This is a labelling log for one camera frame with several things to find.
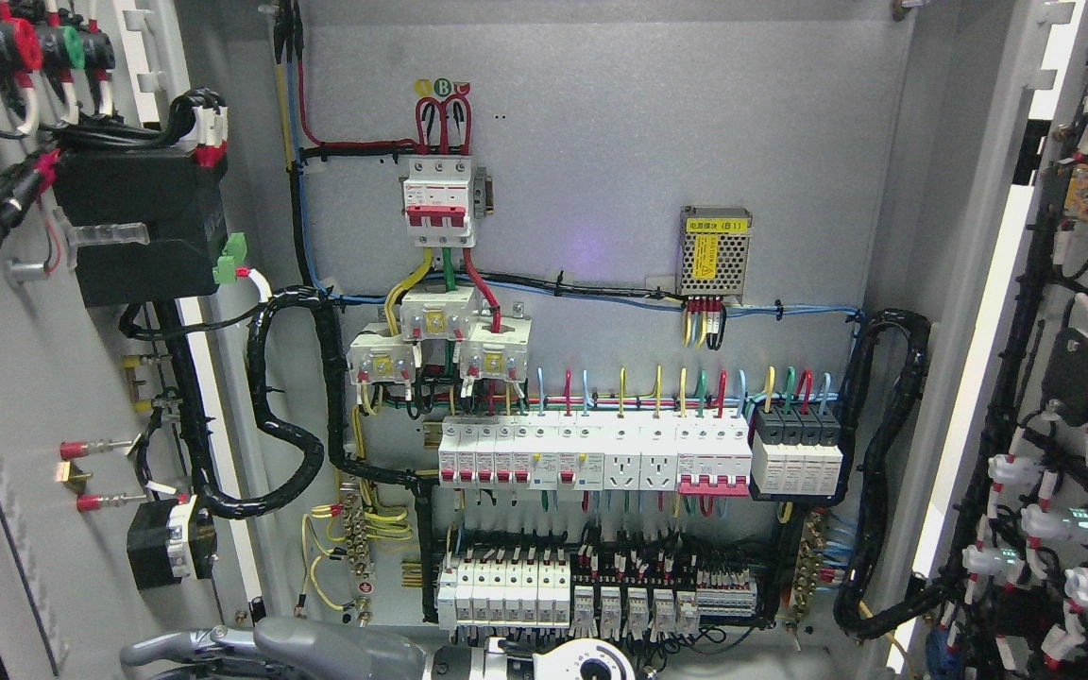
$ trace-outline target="yellow a label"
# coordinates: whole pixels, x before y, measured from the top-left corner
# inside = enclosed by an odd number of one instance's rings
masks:
[[[484,354],[484,373],[502,373],[502,353]]]
[[[426,332],[428,333],[444,333],[447,331],[447,319],[444,319],[444,312],[431,311],[426,313]]]
[[[720,256],[720,236],[714,233],[695,235],[695,255],[691,262],[691,279],[716,279],[716,260]]]
[[[393,360],[388,355],[375,355],[372,357],[372,371],[376,375],[393,375]]]
[[[745,233],[747,219],[687,219],[687,233]]]

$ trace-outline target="yellow warning label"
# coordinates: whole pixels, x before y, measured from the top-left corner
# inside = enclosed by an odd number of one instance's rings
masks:
[[[720,236],[716,233],[696,233],[691,279],[716,279],[716,260],[719,256]]]
[[[687,219],[687,233],[745,233],[750,219]]]

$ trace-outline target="green terminal connector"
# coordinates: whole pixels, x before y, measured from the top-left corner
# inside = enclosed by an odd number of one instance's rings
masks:
[[[237,268],[245,261],[246,254],[246,234],[230,233],[230,237],[225,238],[225,248],[221,249],[221,257],[217,258],[217,267],[212,268],[212,281],[217,285],[237,281]]]

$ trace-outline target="miniature circuit breaker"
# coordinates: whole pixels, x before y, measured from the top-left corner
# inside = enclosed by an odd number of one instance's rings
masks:
[[[401,181],[405,223],[423,248],[471,248],[474,223],[490,211],[487,177],[471,156],[411,156]]]
[[[391,337],[384,323],[370,323],[355,336],[347,351],[351,384],[413,383],[413,347]]]
[[[522,383],[527,380],[527,341],[532,331],[531,319],[502,319],[502,332],[490,331],[486,323],[472,329],[469,339],[456,346],[456,364],[465,375],[462,395],[481,379]]]
[[[478,321],[477,289],[410,289],[401,297],[401,336],[419,341],[465,341]]]

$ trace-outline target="green wire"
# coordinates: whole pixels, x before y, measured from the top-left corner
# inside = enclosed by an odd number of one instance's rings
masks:
[[[456,289],[456,265],[453,263],[453,249],[444,248],[442,259],[444,259],[444,288],[450,293]]]
[[[704,397],[707,397],[707,371],[698,371],[698,384],[695,386],[695,398],[698,399],[698,417],[704,417]]]
[[[783,399],[783,412],[791,412],[791,401],[795,399],[795,367],[787,367],[787,398]]]

